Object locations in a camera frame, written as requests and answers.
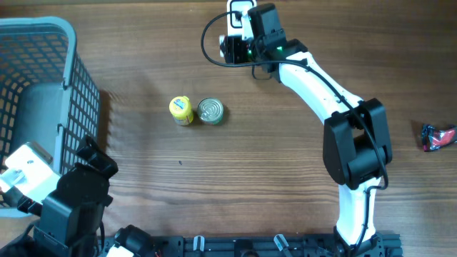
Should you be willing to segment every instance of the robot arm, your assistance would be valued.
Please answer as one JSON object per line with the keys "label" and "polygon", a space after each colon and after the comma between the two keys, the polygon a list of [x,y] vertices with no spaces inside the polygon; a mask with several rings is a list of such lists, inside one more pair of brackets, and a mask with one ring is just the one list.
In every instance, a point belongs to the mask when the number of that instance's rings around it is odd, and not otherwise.
{"label": "robot arm", "polygon": [[[323,159],[329,174],[339,184],[340,215],[335,234],[346,252],[351,252],[363,234],[367,204],[368,222],[361,242],[368,241],[376,232],[373,225],[375,193],[371,191],[367,201],[366,192],[379,185],[382,174],[374,150],[369,146],[367,133],[376,139],[382,162],[389,163],[392,153],[384,108],[376,99],[365,102],[345,90],[319,67],[303,44],[296,39],[287,41],[273,4],[256,6],[251,0],[228,0],[227,11],[240,11],[241,15],[238,15],[238,23],[234,21],[235,14],[228,16],[228,36],[219,39],[221,56],[226,63],[262,63],[265,72],[294,90],[324,124]],[[283,60],[303,65],[278,63]],[[347,104],[322,78],[345,98]],[[348,105],[363,116],[370,130],[358,138],[352,137],[352,128],[357,124]],[[359,254],[367,244],[363,244]]]}
{"label": "robot arm", "polygon": [[109,179],[118,167],[89,136],[76,154],[87,164],[75,163],[62,177],[53,173],[48,166],[50,155],[36,143],[27,143],[8,157],[8,174],[0,176],[2,191],[18,188],[24,195],[18,210],[41,218],[33,224],[33,243],[27,236],[29,226],[19,240],[0,249],[0,256],[16,256],[22,251],[30,253],[25,256],[94,255],[96,231],[103,226],[105,207],[113,201],[108,195]]}

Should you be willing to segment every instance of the wood grain surface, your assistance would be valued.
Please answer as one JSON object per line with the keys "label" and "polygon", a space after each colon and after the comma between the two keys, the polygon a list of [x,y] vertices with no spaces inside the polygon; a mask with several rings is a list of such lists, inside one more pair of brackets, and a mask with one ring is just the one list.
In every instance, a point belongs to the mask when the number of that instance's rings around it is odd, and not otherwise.
{"label": "wood grain surface", "polygon": [[[457,254],[457,147],[424,153],[423,122],[457,124],[457,2],[277,1],[301,40],[349,91],[386,107],[390,186],[375,225],[401,234],[405,256]],[[338,187],[322,161],[323,126],[290,89],[251,70],[210,64],[200,50],[221,2],[2,7],[0,16],[60,16],[102,91],[100,144],[119,164],[108,235],[134,224],[152,235],[331,233]],[[207,34],[218,58],[225,21]],[[226,106],[221,126],[177,126],[175,96]],[[0,244],[29,219],[0,220]]]}

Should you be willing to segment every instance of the yellow can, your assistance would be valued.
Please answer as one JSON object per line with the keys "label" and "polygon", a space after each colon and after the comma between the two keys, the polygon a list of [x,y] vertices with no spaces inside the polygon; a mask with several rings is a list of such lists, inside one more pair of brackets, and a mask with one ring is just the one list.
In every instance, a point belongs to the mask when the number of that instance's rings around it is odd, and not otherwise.
{"label": "yellow can", "polygon": [[189,125],[194,119],[192,105],[187,96],[175,97],[170,102],[170,112],[177,124]]}

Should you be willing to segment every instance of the gray plastic basket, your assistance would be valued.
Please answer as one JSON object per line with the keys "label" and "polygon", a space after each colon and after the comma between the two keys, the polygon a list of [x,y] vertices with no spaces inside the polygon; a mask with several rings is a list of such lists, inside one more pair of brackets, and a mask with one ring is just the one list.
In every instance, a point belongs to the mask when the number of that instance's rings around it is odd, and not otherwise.
{"label": "gray plastic basket", "polygon": [[0,160],[28,141],[75,162],[84,135],[96,139],[100,93],[76,52],[76,33],[58,17],[0,19]]}

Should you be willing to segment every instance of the white robot part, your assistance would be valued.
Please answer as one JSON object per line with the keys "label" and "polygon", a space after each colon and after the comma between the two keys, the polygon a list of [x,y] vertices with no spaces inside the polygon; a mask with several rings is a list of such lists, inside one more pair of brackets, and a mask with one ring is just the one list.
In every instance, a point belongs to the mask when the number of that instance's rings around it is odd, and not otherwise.
{"label": "white robot part", "polygon": [[[224,35],[219,36],[219,46],[222,45],[222,43],[224,42],[224,39],[225,39]],[[219,50],[219,56],[222,58],[225,56],[225,54],[223,53],[222,50]]]}
{"label": "white robot part", "polygon": [[[287,59],[301,61],[307,59],[308,66],[319,72],[349,104],[356,108],[362,99],[345,90],[336,81],[334,81],[319,65],[314,61],[309,52],[298,52],[289,56]],[[348,111],[348,107],[341,103],[334,92],[316,75],[307,72],[305,69],[293,64],[280,64],[279,77],[281,82],[294,90],[316,113],[322,123],[335,111],[343,113]],[[381,181],[380,178],[372,178],[362,183],[358,189],[351,190],[348,186],[339,186],[339,204],[340,216],[336,228],[342,239],[348,244],[353,245],[358,242],[362,232],[362,224],[365,219],[365,190],[369,186],[377,186]],[[368,229],[363,241],[368,240],[376,232],[373,225],[373,209],[375,190],[371,191],[370,210],[368,217]]]}
{"label": "white robot part", "polygon": [[106,257],[134,257],[134,253],[125,249],[122,246],[113,246],[109,249],[108,255]]}
{"label": "white robot part", "polygon": [[49,167],[51,157],[36,143],[26,143],[5,161],[8,170],[0,176],[3,192],[13,186],[41,203],[57,187],[60,176]]}
{"label": "white robot part", "polygon": [[[356,244],[362,233],[362,224],[365,220],[365,191],[370,186],[379,185],[380,181],[381,178],[372,178],[369,181],[360,184],[356,190],[351,190],[346,185],[338,186],[340,195],[340,216],[336,223],[336,229],[348,245]],[[375,194],[376,190],[370,191],[370,216],[368,217],[368,228],[363,237],[363,241],[370,239],[376,232],[373,224]]]}
{"label": "white robot part", "polygon": [[[332,86],[346,98],[347,102],[354,108],[358,106],[362,99],[345,90],[334,81],[325,71],[314,61],[313,55],[309,52],[298,52],[287,57],[289,60],[301,61],[307,59],[308,66],[319,72]],[[311,72],[293,64],[280,64],[279,77],[281,82],[294,90],[316,113],[322,123],[335,111],[343,113],[348,111],[348,107],[341,103],[330,88]]]}
{"label": "white robot part", "polygon": [[227,1],[227,11],[241,11],[243,13],[241,21],[236,20],[235,14],[227,16],[228,36],[242,36],[243,40],[247,40],[253,37],[248,10],[256,6],[256,0]]}

